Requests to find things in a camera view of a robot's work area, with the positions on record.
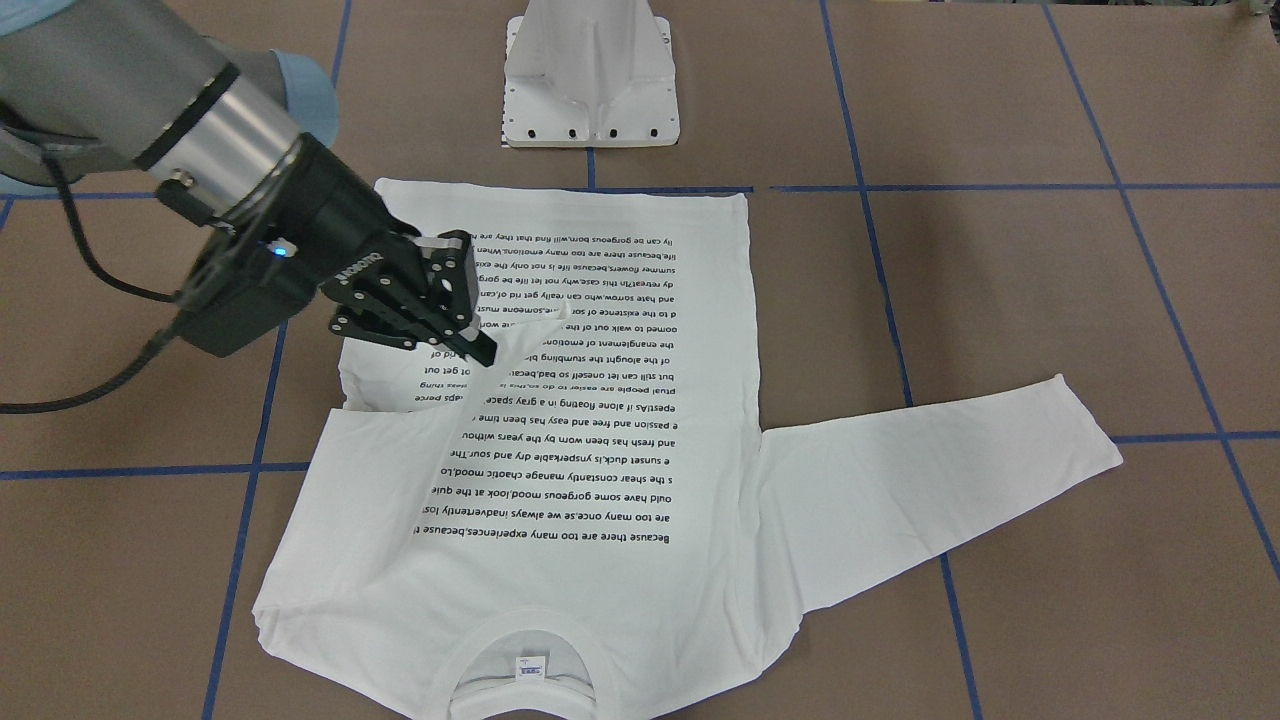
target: white bracket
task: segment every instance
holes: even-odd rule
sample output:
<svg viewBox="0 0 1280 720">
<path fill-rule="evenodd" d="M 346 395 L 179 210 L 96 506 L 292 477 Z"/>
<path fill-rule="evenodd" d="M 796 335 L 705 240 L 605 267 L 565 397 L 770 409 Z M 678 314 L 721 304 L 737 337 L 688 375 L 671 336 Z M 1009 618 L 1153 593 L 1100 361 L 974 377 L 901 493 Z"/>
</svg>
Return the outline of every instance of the white bracket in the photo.
<svg viewBox="0 0 1280 720">
<path fill-rule="evenodd" d="M 507 23 L 512 147 L 652 147 L 680 138 L 671 23 L 648 0 L 530 0 Z"/>
</svg>

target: black cable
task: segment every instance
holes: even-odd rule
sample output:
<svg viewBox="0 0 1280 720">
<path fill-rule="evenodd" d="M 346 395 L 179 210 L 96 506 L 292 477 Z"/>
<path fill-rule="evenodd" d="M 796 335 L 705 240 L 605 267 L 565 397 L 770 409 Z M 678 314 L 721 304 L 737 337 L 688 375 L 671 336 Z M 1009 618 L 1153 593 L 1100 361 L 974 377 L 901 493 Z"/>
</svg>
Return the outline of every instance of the black cable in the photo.
<svg viewBox="0 0 1280 720">
<path fill-rule="evenodd" d="M 92 402 L 99 397 L 119 388 L 124 383 L 129 382 L 133 375 L 142 372 L 142 368 L 146 368 L 147 363 L 154 360 L 156 355 L 160 355 L 160 351 L 169 345 L 169 341 L 173 340 L 175 334 L 177 332 L 174 325 L 170 324 L 168 328 L 151 336 L 151 340 L 142 346 L 142 352 L 138 352 L 138 356 L 133 359 L 133 363 L 129 363 L 128 366 L 116 373 L 115 377 L 92 389 L 84 391 L 79 395 L 73 395 L 72 397 L 50 400 L 47 402 L 0 402 L 0 415 L 54 413 L 56 410 L 67 410 L 69 407 L 84 405 L 86 402 Z"/>
<path fill-rule="evenodd" d="M 81 259 L 84 260 L 86 265 L 88 265 L 90 272 L 92 272 L 97 279 L 105 282 L 115 290 L 119 290 L 120 292 L 128 292 L 129 295 L 155 300 L 156 302 L 173 302 L 175 297 L 174 295 L 165 295 L 163 292 L 155 292 L 154 290 L 127 283 L 111 273 L 108 273 L 106 269 L 99 264 L 97 258 L 93 256 L 93 251 L 88 247 L 88 240 L 84 237 L 84 225 L 81 224 L 79 213 L 76 210 L 76 199 L 72 197 L 72 188 L 67 182 L 67 176 L 63 173 L 61 165 L 59 165 L 58 160 L 49 152 L 45 152 L 41 159 L 45 163 L 45 168 L 49 169 L 49 174 L 54 178 L 54 186 L 58 188 L 58 199 L 63 201 L 63 211 L 67 213 L 67 224 L 70 225 L 72 238 L 76 240 L 76 249 L 79 250 Z"/>
</svg>

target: white t-shirt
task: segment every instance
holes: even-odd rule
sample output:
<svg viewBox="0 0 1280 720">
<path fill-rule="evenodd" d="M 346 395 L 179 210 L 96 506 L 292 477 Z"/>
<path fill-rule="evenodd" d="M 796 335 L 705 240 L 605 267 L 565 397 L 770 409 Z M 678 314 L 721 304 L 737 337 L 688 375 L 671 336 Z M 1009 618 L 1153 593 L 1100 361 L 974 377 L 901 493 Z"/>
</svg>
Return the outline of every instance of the white t-shirt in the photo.
<svg viewBox="0 0 1280 720">
<path fill-rule="evenodd" d="M 413 413 L 333 411 L 253 607 L 260 641 L 411 717 L 673 711 L 756 678 L 805 611 L 1120 462 L 1061 377 L 762 434 L 745 200 L 379 188 L 402 217 L 416 209 L 457 227 L 539 211 L 552 225 L 593 213 L 618 223 L 628 211 L 652 225 L 660 210 L 672 274 L 699 278 L 718 301 L 675 283 L 668 302 L 685 334 L 635 354 L 671 359 L 672 395 L 627 398 L 625 410 L 586 407 L 604 397 L 599 388 L 582 395 L 511 377 L 581 363 L 545 357 L 548 347 L 616 337 L 581 329 L 584 313 L 611 307 L 602 300 L 572 316 L 494 329 L 499 360 L 471 369 L 462 400 Z M 627 237 L 602 227 L 561 237 Z M 408 354 L 379 352 L 343 359 L 346 379 L 367 391 L 362 407 L 378 409 L 396 384 L 387 378 L 430 377 Z M 408 364 L 387 372 L 384 360 Z M 348 396 L 360 395 L 351 386 Z M 636 432 L 616 427 L 621 418 L 678 427 Z M 584 425 L 579 436 L 573 421 Z M 650 437 L 672 445 L 643 445 Z M 600 445 L 582 445 L 591 438 Z"/>
</svg>

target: robotiq logo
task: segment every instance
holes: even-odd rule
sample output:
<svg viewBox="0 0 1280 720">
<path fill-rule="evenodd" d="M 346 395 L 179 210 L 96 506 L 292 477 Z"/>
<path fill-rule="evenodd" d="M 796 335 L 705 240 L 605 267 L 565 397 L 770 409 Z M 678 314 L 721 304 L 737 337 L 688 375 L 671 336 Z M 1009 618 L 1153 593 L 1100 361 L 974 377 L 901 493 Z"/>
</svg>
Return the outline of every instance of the robotiq logo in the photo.
<svg viewBox="0 0 1280 720">
<path fill-rule="evenodd" d="M 356 273 L 361 273 L 364 270 L 367 270 L 370 265 L 372 265 L 374 263 L 376 263 L 376 261 L 379 261 L 381 259 L 383 259 L 383 254 L 381 252 L 370 252 L 369 255 L 365 255 L 364 258 L 361 258 L 360 260 L 356 260 L 351 265 L 347 265 L 347 269 L 343 270 L 343 272 L 340 272 L 340 273 L 338 273 L 337 275 L 334 275 L 334 278 L 337 278 L 337 279 L 339 279 L 342 282 L 347 282 L 347 281 L 351 279 L 351 275 L 355 275 Z"/>
</svg>

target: blue grid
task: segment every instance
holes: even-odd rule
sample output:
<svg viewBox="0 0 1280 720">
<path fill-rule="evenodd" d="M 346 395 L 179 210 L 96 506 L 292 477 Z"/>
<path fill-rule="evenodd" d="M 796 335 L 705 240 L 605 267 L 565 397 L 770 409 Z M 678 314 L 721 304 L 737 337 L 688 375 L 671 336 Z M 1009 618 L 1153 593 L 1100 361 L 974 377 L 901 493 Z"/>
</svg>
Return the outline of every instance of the blue grid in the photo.
<svg viewBox="0 0 1280 720">
<path fill-rule="evenodd" d="M 1094 137 L 1098 141 L 1100 150 L 1106 160 L 1107 168 L 1112 176 L 1110 183 L 972 183 L 972 184 L 872 184 L 865 181 L 861 167 L 861 158 L 858 149 L 856 135 L 854 132 L 852 115 L 850 113 L 849 101 L 845 95 L 844 77 L 840 69 L 840 58 L 835 45 L 835 37 L 831 24 L 831 18 L 827 8 L 827 0 L 819 0 L 819 10 L 822 13 L 823 29 L 826 32 L 827 47 L 831 56 L 832 73 L 835 79 L 836 91 L 840 97 L 841 113 L 845 122 L 845 131 L 849 142 L 849 151 L 854 164 L 855 184 L 780 184 L 771 186 L 769 190 L 777 192 L 795 192 L 795 193 L 858 193 L 859 201 L 863 209 L 864 222 L 867 223 L 868 240 L 870 243 L 872 256 L 876 264 L 877 281 L 881 284 L 881 291 L 884 301 L 884 315 L 886 323 L 888 325 L 890 337 L 893 343 L 895 352 L 899 361 L 899 372 L 901 375 L 902 384 L 902 397 L 908 406 L 914 405 L 911 396 L 910 377 L 906 369 L 906 361 L 901 346 L 901 340 L 899 337 L 897 323 L 893 316 L 893 305 L 890 292 L 890 286 L 887 275 L 884 272 L 883 259 L 879 251 L 878 236 L 876 232 L 876 223 L 872 214 L 870 195 L 872 193 L 902 193 L 902 192 L 1041 192 L 1041 191 L 1115 191 L 1119 192 L 1121 201 L 1124 202 L 1125 211 L 1129 217 L 1134 236 L 1142 249 L 1143 256 L 1147 261 L 1148 269 L 1152 275 L 1152 281 L 1164 302 L 1169 320 L 1178 336 L 1179 345 L 1183 350 L 1185 360 L 1192 370 L 1196 379 L 1197 388 L 1199 389 L 1201 398 L 1204 402 L 1204 407 L 1211 418 L 1213 432 L 1212 433 L 1166 433 L 1166 434 L 1132 434 L 1132 436 L 1112 436 L 1111 439 L 1117 445 L 1160 445 L 1160 443 L 1190 443 L 1190 442 L 1217 442 L 1222 447 L 1224 455 L 1231 468 L 1233 477 L 1238 484 L 1242 498 L 1248 509 L 1249 516 L 1254 523 L 1263 550 L 1271 562 L 1272 570 L 1275 571 L 1277 579 L 1280 579 L 1280 559 L 1277 559 L 1275 546 L 1271 541 L 1270 533 L 1258 512 L 1257 505 L 1253 501 L 1252 492 L 1249 489 L 1248 482 L 1240 470 L 1239 462 L 1236 461 L 1235 452 L 1233 450 L 1233 443 L 1235 442 L 1249 442 L 1249 441 L 1277 441 L 1280 439 L 1280 430 L 1242 430 L 1242 432 L 1229 432 L 1222 424 L 1221 418 L 1217 414 L 1213 400 L 1210 395 L 1208 387 L 1199 372 L 1199 366 L 1196 361 L 1196 355 L 1192 351 L 1190 343 L 1183 331 L 1181 322 L 1178 318 L 1178 313 L 1174 304 L 1165 288 L 1164 279 L 1160 274 L 1160 269 L 1156 264 L 1155 255 L 1147 243 L 1146 234 L 1143 233 L 1142 225 L 1137 218 L 1137 213 L 1130 202 L 1129 191 L 1135 190 L 1155 190 L 1155 191 L 1253 191 L 1253 190 L 1280 190 L 1280 183 L 1266 183 L 1266 182 L 1249 182 L 1249 183 L 1125 183 L 1116 169 L 1115 161 L 1112 159 L 1110 147 L 1103 137 L 1101 126 L 1098 124 L 1097 117 L 1093 113 L 1092 105 L 1089 104 L 1088 96 L 1085 95 L 1083 83 L 1075 72 L 1074 63 L 1071 61 L 1070 53 L 1066 49 L 1066 44 L 1057 28 L 1057 23 L 1053 20 L 1053 13 L 1048 5 L 1042 5 L 1046 22 L 1052 31 L 1055 42 L 1062 55 L 1064 65 L 1070 74 L 1071 82 L 1079 96 L 1082 109 L 1084 110 L 1089 124 L 1093 129 Z M 338 78 L 342 69 L 343 54 L 346 50 L 347 31 L 351 22 L 352 0 L 346 0 L 343 4 L 343 14 L 340 20 L 340 27 L 338 32 L 338 42 L 334 53 L 334 60 L 330 70 L 330 78 L 334 86 L 338 85 Z M 594 149 L 588 149 L 585 152 L 586 158 L 586 187 L 585 188 L 570 188 L 585 192 L 598 192 L 598 193 L 654 193 L 654 195 L 710 195 L 710 193 L 750 193 L 755 192 L 756 188 L 750 186 L 677 186 L 677 187 L 600 187 L 596 181 L 596 154 Z M 141 200 L 152 199 L 154 195 L 150 192 L 77 192 L 77 200 L 95 201 L 95 200 Z M 56 200 L 58 196 L 54 193 L 41 195 L 41 196 L 26 196 L 14 197 L 0 195 L 3 205 L 0 205 L 0 229 L 4 225 L 18 201 L 47 201 Z M 56 480 L 56 479 L 88 479 L 88 478 L 119 478 L 119 477 L 180 477 L 180 475 L 196 475 L 196 474 L 214 474 L 214 475 L 236 475 L 247 474 L 247 483 L 244 489 L 244 500 L 241 511 L 239 527 L 236 536 L 236 542 L 232 553 L 232 566 L 227 583 L 227 592 L 223 603 L 223 612 L 219 621 L 218 635 L 215 642 L 214 657 L 210 665 L 209 684 L 206 689 L 206 697 L 204 703 L 202 720 L 211 720 L 214 716 L 214 708 L 218 696 L 218 687 L 221 676 L 221 666 L 227 650 L 227 641 L 230 630 L 230 621 L 234 610 L 236 594 L 239 584 L 239 573 L 243 564 L 244 546 L 248 538 L 250 521 L 253 512 L 253 501 L 257 492 L 259 478 L 264 473 L 297 473 L 305 471 L 308 462 L 265 462 L 262 460 L 268 430 L 270 427 L 271 406 L 275 398 L 276 383 L 280 374 L 280 363 L 283 359 L 284 342 L 287 337 L 288 323 L 284 323 L 276 331 L 275 338 L 275 351 L 271 359 L 270 372 L 268 375 L 266 391 L 262 398 L 261 419 L 259 425 L 259 433 L 253 447 L 252 461 L 247 464 L 225 464 L 225 465 L 168 465 L 168 466 L 134 466 L 134 468 L 84 468 L 84 469 L 65 469 L 65 470 L 0 470 L 0 482 L 18 482 L 18 480 Z M 978 685 L 974 675 L 973 664 L 970 660 L 968 641 L 964 630 L 964 620 L 960 611 L 959 594 L 956 592 L 956 585 L 954 580 L 954 574 L 951 569 L 950 557 L 943 553 L 940 557 L 940 565 L 942 571 L 943 587 L 947 594 L 947 603 L 951 611 L 952 623 L 955 628 L 956 644 L 961 659 L 961 666 L 965 676 L 965 684 L 969 692 L 969 700 L 972 705 L 972 711 L 974 720 L 982 720 L 982 703 L 979 701 Z"/>
</svg>

